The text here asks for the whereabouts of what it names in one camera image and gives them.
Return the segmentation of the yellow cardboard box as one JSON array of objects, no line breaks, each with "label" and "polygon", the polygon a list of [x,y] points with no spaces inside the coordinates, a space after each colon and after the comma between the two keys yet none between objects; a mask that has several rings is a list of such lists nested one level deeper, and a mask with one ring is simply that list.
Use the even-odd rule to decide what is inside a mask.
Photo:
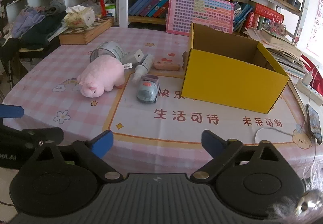
[{"label": "yellow cardboard box", "polygon": [[267,114],[289,79],[261,42],[192,24],[183,97]]}]

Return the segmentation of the row of blue books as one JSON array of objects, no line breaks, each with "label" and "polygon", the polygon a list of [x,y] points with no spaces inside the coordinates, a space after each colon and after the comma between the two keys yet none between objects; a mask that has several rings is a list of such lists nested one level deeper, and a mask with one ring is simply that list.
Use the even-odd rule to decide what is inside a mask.
[{"label": "row of blue books", "polygon": [[128,10],[129,16],[158,17],[158,12],[165,9],[169,0],[137,0]]}]

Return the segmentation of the grey toy car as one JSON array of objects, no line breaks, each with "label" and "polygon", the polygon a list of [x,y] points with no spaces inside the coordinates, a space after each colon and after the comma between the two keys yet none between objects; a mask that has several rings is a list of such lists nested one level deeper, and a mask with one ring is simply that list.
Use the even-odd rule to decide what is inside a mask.
[{"label": "grey toy car", "polygon": [[159,77],[147,74],[140,79],[136,97],[140,102],[152,104],[157,102],[159,92]]}]

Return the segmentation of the white power strip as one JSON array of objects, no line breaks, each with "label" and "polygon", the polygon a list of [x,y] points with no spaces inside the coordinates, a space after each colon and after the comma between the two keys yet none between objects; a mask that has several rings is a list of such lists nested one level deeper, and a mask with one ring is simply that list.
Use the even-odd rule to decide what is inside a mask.
[{"label": "white power strip", "polygon": [[306,96],[308,96],[318,106],[321,106],[323,104],[323,97],[322,97],[322,95],[319,92],[317,92],[315,89],[313,89],[311,86],[306,85],[305,83],[303,83],[302,80],[299,80],[296,83],[296,88],[300,92],[302,92],[303,94],[305,94]]}]

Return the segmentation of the pink keyboard learning pad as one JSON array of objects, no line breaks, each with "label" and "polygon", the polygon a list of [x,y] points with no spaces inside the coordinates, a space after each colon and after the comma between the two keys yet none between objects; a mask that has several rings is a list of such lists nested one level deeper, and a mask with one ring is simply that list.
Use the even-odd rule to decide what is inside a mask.
[{"label": "pink keyboard learning pad", "polygon": [[189,36],[193,23],[233,32],[234,5],[223,0],[169,0],[166,32]]}]

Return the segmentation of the pink checkered tablecloth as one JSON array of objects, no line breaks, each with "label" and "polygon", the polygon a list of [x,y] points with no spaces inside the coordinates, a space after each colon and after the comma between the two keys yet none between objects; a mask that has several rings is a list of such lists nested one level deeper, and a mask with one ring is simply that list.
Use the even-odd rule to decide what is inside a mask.
[{"label": "pink checkered tablecloth", "polygon": [[182,62],[188,47],[185,36],[123,28],[110,28],[85,46],[61,46],[7,94],[4,103],[19,105],[25,113],[5,124],[16,129],[60,127],[67,143],[109,129],[114,144],[105,160],[124,174],[195,171],[210,158],[200,144],[206,129],[245,144],[269,140],[299,175],[313,162],[322,162],[322,146],[297,133],[303,115],[289,88],[268,114],[183,98],[181,71],[158,73],[162,91],[153,104],[137,100],[132,73],[127,73],[121,89],[98,98],[82,96],[76,78],[92,50],[105,41],[176,63]]}]

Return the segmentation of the pile of clothes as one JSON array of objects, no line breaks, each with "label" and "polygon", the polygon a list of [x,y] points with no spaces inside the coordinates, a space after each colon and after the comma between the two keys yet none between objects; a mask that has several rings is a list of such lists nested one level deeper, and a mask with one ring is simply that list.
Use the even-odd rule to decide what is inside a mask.
[{"label": "pile of clothes", "polygon": [[48,7],[26,7],[10,24],[4,43],[17,42],[19,48],[40,49],[68,29],[65,23],[66,6],[52,0]]}]

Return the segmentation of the white wall charger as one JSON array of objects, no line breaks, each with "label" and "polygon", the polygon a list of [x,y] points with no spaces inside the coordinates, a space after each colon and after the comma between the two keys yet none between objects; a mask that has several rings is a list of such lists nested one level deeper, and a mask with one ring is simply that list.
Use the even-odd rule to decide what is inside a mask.
[{"label": "white wall charger", "polygon": [[302,83],[307,87],[310,85],[310,82],[312,81],[312,79],[313,79],[313,71],[310,71],[303,77]]}]

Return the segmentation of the stack of papers and books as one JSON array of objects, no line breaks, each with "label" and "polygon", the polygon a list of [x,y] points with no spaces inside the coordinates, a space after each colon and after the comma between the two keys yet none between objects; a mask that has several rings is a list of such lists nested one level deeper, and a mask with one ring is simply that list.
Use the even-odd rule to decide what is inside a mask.
[{"label": "stack of papers and books", "polygon": [[246,29],[243,33],[260,42],[289,75],[302,79],[308,73],[302,52],[284,37],[254,28]]}]

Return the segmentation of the wooden chess box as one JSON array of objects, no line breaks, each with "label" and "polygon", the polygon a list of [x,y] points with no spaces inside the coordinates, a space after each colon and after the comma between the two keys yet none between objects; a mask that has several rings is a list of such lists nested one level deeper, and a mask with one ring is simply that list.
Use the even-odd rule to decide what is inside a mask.
[{"label": "wooden chess box", "polygon": [[114,18],[107,17],[95,21],[90,26],[68,28],[59,35],[61,45],[87,45],[93,39],[114,26]]}]

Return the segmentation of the clear tape roll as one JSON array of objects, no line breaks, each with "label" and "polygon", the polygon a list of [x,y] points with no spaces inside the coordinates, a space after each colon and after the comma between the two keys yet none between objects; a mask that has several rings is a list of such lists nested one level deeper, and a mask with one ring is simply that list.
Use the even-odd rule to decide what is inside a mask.
[{"label": "clear tape roll", "polygon": [[90,62],[93,62],[99,56],[106,54],[115,57],[120,62],[124,62],[125,50],[123,50],[121,46],[114,41],[104,42],[93,50],[90,54]]}]

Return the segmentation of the white power adapter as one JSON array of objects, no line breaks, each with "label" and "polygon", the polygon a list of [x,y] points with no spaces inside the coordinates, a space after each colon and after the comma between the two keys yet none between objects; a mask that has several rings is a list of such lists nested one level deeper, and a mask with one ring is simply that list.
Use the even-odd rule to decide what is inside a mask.
[{"label": "white power adapter", "polygon": [[139,64],[144,58],[144,53],[141,49],[135,50],[133,52],[126,53],[123,64],[132,63],[132,65]]}]

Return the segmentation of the floral tissue box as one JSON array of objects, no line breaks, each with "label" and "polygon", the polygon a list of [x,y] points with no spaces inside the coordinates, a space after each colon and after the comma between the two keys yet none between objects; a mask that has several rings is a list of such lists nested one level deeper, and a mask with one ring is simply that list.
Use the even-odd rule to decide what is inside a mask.
[{"label": "floral tissue box", "polygon": [[87,27],[95,21],[94,10],[91,6],[77,5],[68,7],[64,20],[69,28]]}]

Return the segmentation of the red white pen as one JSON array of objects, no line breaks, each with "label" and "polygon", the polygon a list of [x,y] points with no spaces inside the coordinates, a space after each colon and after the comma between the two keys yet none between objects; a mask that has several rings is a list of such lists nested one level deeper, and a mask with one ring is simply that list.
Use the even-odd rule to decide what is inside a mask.
[{"label": "red white pen", "polygon": [[107,15],[104,0],[100,0],[100,6],[101,6],[101,15],[102,15],[102,18],[104,18]]}]

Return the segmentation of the red book set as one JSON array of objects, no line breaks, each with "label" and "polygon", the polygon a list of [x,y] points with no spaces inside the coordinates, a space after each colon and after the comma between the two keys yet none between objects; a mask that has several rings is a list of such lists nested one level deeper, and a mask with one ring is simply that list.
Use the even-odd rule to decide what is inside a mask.
[{"label": "red book set", "polygon": [[245,29],[261,30],[271,24],[282,24],[284,16],[277,11],[255,2],[249,2],[251,11],[248,13],[244,27]]}]

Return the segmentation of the pink plush pig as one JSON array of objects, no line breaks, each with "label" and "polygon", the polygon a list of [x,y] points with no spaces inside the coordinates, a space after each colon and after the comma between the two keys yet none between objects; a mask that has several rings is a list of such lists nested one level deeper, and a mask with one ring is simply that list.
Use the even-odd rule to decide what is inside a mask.
[{"label": "pink plush pig", "polygon": [[125,83],[123,64],[108,54],[93,60],[77,77],[79,90],[87,98],[97,98]]}]

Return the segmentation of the pink eraser case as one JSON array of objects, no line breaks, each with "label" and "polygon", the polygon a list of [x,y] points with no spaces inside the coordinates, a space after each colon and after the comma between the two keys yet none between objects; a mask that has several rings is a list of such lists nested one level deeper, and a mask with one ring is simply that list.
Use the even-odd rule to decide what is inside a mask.
[{"label": "pink eraser case", "polygon": [[167,61],[155,61],[153,66],[156,70],[162,71],[179,71],[181,68],[180,64]]}]

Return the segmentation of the smartphone on table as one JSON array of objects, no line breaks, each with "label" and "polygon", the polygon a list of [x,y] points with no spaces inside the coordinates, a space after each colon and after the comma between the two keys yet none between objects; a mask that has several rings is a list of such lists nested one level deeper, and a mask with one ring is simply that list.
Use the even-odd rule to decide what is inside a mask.
[{"label": "smartphone on table", "polygon": [[322,132],[320,126],[319,114],[309,105],[306,105],[307,109],[307,122],[308,130],[311,137],[316,140],[316,142],[322,144]]}]

